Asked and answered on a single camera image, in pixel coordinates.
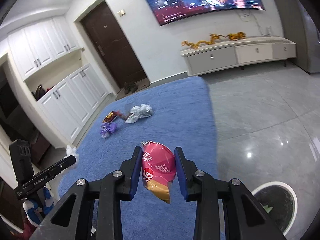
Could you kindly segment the blue white gloved left hand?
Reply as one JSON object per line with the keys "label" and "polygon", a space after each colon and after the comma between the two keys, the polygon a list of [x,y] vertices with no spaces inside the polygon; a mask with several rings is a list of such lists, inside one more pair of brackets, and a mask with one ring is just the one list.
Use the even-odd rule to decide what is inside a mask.
{"label": "blue white gloved left hand", "polygon": [[23,203],[23,209],[27,215],[27,219],[35,227],[38,227],[43,221],[41,213],[46,216],[54,207],[53,197],[47,187],[42,189],[42,193],[44,196],[42,207],[40,207],[39,204],[34,200],[25,199]]}

